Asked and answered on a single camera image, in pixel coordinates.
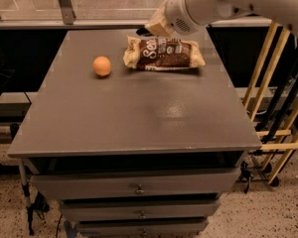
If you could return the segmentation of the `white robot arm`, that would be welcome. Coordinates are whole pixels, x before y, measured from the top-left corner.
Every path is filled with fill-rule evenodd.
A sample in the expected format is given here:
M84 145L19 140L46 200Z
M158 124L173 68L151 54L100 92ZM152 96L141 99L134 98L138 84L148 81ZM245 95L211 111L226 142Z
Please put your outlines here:
M298 39L298 0L166 0L145 24L154 36L190 35L204 25L256 14Z

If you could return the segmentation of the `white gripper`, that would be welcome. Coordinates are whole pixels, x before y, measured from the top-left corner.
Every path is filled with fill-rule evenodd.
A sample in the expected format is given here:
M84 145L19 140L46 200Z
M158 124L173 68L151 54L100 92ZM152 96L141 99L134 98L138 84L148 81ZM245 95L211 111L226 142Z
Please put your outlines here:
M174 30L180 35L198 32L204 26L193 18L189 5L198 11L199 3L200 0L165 0L145 24L145 29L161 37L171 37Z

